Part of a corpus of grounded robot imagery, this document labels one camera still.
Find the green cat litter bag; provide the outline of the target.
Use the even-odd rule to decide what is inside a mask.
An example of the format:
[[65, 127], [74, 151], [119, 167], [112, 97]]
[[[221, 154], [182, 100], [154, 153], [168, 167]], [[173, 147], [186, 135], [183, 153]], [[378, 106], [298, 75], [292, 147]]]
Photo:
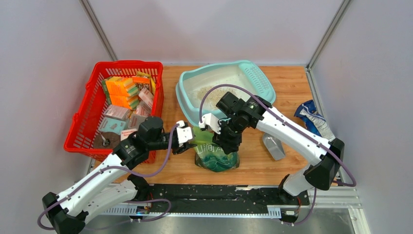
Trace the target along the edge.
[[212, 142], [214, 134], [208, 131], [201, 131], [199, 127], [193, 127], [196, 166], [212, 172], [224, 172], [239, 167], [240, 159], [237, 152], [226, 155], [221, 147]]

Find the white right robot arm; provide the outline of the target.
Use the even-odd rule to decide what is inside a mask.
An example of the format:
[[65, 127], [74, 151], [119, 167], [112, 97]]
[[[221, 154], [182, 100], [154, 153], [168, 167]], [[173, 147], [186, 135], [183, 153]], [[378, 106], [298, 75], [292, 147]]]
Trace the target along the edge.
[[244, 101], [227, 92], [216, 106], [228, 119], [213, 119], [218, 128], [214, 129], [212, 141], [226, 154], [238, 151], [243, 131], [251, 127], [281, 140], [307, 160], [306, 167], [282, 180], [278, 190], [280, 202], [290, 204], [311, 188], [330, 189], [340, 168], [337, 160], [343, 158], [342, 140], [328, 140], [304, 129], [259, 96]]

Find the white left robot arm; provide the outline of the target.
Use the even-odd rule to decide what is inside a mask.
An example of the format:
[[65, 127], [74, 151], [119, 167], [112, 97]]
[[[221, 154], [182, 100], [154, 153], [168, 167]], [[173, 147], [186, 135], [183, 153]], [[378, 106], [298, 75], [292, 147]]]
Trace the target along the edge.
[[160, 117], [147, 117], [137, 131], [114, 147], [100, 165], [70, 188], [42, 198], [44, 211], [38, 225], [58, 234], [78, 234], [96, 216], [120, 203], [147, 202], [148, 184], [145, 178], [161, 172], [140, 174], [133, 169], [149, 158], [152, 151], [166, 150], [181, 154], [195, 147], [193, 128], [178, 121], [165, 132]]

